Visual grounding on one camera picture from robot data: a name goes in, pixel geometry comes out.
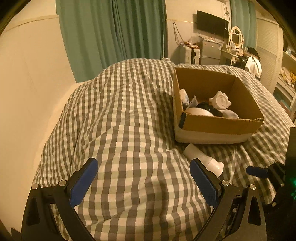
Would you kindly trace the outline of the white dressing table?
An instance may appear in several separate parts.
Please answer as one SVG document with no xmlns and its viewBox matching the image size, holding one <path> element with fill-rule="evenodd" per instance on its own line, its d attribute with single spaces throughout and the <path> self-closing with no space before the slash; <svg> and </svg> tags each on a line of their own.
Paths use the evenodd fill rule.
<svg viewBox="0 0 296 241">
<path fill-rule="evenodd" d="M 239 57 L 244 56 L 243 53 L 232 50 L 221 50 L 219 65 L 232 65 Z"/>
</svg>

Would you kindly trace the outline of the white round vanity mirror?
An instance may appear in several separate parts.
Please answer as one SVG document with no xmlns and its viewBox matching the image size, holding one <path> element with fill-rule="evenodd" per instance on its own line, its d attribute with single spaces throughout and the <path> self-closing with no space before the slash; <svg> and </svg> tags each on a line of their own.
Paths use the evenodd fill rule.
<svg viewBox="0 0 296 241">
<path fill-rule="evenodd" d="M 242 49 L 244 36 L 238 26 L 232 27 L 229 33 L 229 46 L 232 50 Z"/>
</svg>

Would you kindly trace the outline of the white tape roll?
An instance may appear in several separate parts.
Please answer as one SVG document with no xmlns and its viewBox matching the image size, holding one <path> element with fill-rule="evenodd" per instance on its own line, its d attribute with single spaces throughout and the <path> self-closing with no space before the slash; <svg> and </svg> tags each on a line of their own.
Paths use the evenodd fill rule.
<svg viewBox="0 0 296 241">
<path fill-rule="evenodd" d="M 214 116 L 210 111 L 203 108 L 188 108 L 184 111 L 186 114 L 200 115 L 200 116 Z"/>
</svg>

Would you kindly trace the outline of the white suitcase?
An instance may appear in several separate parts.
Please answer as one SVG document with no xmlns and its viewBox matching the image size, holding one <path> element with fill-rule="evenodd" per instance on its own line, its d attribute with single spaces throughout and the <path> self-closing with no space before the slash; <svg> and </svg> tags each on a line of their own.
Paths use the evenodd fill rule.
<svg viewBox="0 0 296 241">
<path fill-rule="evenodd" d="M 183 64 L 198 65 L 200 63 L 200 49 L 182 46 L 180 48 L 179 61 Z"/>
</svg>

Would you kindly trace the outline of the large green curtain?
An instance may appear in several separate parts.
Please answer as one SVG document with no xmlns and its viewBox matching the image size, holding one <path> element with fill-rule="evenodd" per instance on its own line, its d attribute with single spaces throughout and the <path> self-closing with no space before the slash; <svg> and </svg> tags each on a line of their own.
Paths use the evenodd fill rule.
<svg viewBox="0 0 296 241">
<path fill-rule="evenodd" d="M 76 82 L 123 60 L 167 54 L 165 1 L 56 1 L 56 12 Z"/>
</svg>

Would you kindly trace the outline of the tissue pack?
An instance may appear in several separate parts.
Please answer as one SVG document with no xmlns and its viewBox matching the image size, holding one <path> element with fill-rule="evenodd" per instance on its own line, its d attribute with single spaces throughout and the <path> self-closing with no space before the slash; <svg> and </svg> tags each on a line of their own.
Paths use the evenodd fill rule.
<svg viewBox="0 0 296 241">
<path fill-rule="evenodd" d="M 181 99 L 183 110 L 186 110 L 190 101 L 185 89 L 180 89 L 180 99 Z"/>
</svg>

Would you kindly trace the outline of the small green curtain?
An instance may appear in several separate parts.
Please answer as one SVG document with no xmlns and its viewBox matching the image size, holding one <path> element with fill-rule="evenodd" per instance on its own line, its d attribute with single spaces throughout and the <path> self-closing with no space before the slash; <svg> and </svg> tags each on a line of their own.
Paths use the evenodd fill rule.
<svg viewBox="0 0 296 241">
<path fill-rule="evenodd" d="M 255 5 L 252 1 L 230 0 L 231 26 L 237 26 L 244 36 L 243 46 L 257 47 L 257 21 Z"/>
</svg>

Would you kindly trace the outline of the black sunglasses case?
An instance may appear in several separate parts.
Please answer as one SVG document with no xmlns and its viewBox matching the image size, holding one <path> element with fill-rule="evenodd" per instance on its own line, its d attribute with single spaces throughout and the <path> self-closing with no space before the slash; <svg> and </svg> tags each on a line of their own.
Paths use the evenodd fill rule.
<svg viewBox="0 0 296 241">
<path fill-rule="evenodd" d="M 208 102 L 201 102 L 196 107 L 197 108 L 202 108 L 204 110 L 209 111 L 211 114 L 213 114 L 213 116 L 218 116 L 218 117 L 222 117 L 223 116 L 223 114 L 222 114 L 221 111 L 219 111 L 218 109 L 216 109 L 214 106 L 212 106 Z"/>
</svg>

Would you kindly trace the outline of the black wall television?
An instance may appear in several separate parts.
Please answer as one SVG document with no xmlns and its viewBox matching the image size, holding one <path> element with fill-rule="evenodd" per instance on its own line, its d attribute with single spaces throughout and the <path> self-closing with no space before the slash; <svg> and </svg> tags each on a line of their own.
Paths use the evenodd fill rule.
<svg viewBox="0 0 296 241">
<path fill-rule="evenodd" d="M 229 21 L 223 18 L 197 11 L 196 24 L 198 30 L 228 38 Z"/>
</svg>

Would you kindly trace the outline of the white and blue sock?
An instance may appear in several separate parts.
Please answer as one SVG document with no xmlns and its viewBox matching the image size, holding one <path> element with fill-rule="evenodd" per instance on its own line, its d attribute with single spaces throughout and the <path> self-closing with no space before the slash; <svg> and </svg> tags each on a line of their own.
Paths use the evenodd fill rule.
<svg viewBox="0 0 296 241">
<path fill-rule="evenodd" d="M 219 116 L 223 118 L 239 119 L 239 116 L 229 109 L 220 110 Z"/>
</svg>

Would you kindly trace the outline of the silver mini fridge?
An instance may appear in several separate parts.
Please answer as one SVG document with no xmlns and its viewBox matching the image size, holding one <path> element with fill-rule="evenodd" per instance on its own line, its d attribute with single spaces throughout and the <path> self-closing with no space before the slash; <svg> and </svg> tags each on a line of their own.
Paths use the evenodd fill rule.
<svg viewBox="0 0 296 241">
<path fill-rule="evenodd" d="M 219 65 L 221 57 L 221 46 L 214 42 L 200 42 L 200 64 L 201 65 Z"/>
</svg>

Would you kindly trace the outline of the white wardrobe shelves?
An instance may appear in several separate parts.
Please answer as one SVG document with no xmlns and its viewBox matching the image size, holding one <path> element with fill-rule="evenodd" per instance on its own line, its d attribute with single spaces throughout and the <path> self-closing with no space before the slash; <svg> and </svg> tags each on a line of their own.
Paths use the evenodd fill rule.
<svg viewBox="0 0 296 241">
<path fill-rule="evenodd" d="M 256 50 L 260 57 L 262 85 L 289 109 L 295 107 L 295 86 L 287 79 L 295 61 L 283 50 L 283 30 L 276 21 L 257 18 Z"/>
</svg>

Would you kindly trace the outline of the white spray bottle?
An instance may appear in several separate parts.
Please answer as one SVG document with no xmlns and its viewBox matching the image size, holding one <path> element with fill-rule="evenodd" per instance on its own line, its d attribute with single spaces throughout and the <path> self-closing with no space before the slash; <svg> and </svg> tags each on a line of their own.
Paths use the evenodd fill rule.
<svg viewBox="0 0 296 241">
<path fill-rule="evenodd" d="M 183 154 L 189 161 L 199 159 L 206 169 L 209 172 L 213 172 L 217 178 L 221 176 L 224 170 L 224 164 L 222 162 L 218 162 L 214 158 L 207 156 L 193 144 L 189 144 Z"/>
</svg>

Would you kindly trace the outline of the white garment on chair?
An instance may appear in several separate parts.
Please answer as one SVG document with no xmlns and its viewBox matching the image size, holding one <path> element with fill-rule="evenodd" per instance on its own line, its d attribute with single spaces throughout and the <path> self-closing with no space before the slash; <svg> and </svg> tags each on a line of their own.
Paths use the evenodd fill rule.
<svg viewBox="0 0 296 241">
<path fill-rule="evenodd" d="M 251 73 L 254 77 L 260 78 L 262 75 L 262 66 L 258 59 L 253 56 L 250 56 L 247 60 L 247 63 L 244 67 L 246 71 Z"/>
</svg>

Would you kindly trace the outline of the grey checked duvet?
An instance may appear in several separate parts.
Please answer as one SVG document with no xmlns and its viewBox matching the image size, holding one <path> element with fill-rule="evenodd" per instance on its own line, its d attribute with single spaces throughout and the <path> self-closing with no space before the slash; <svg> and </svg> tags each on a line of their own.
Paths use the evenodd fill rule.
<svg viewBox="0 0 296 241">
<path fill-rule="evenodd" d="M 108 67 L 72 93 L 44 146 L 42 187 L 98 161 L 77 208 L 96 240 L 193 240 L 211 213 L 174 139 L 174 68 L 148 59 Z"/>
</svg>

